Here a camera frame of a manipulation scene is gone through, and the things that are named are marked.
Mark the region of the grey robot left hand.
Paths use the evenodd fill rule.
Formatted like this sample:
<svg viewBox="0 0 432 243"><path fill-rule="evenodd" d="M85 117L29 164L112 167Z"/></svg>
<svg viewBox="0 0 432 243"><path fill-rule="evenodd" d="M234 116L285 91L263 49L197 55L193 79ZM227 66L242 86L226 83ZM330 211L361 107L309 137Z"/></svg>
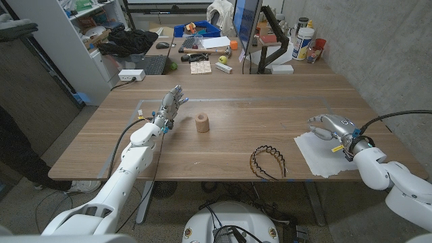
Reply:
<svg viewBox="0 0 432 243"><path fill-rule="evenodd" d="M186 103L189 98L182 99L182 87L177 85L172 88L163 98L160 108L154 116L153 123L160 128L168 127L169 130L173 129L174 118L178 113L180 105Z"/></svg>

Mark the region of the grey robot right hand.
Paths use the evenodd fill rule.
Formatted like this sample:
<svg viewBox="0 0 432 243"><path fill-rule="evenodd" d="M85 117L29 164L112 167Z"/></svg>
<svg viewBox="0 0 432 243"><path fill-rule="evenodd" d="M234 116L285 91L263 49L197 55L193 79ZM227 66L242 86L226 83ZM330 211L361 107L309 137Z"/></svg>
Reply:
<svg viewBox="0 0 432 243"><path fill-rule="evenodd" d="M354 153L354 141L360 137L358 129L352 121L340 115L321 114L307 121L309 130L322 140L337 139L343 149L350 155Z"/></svg>

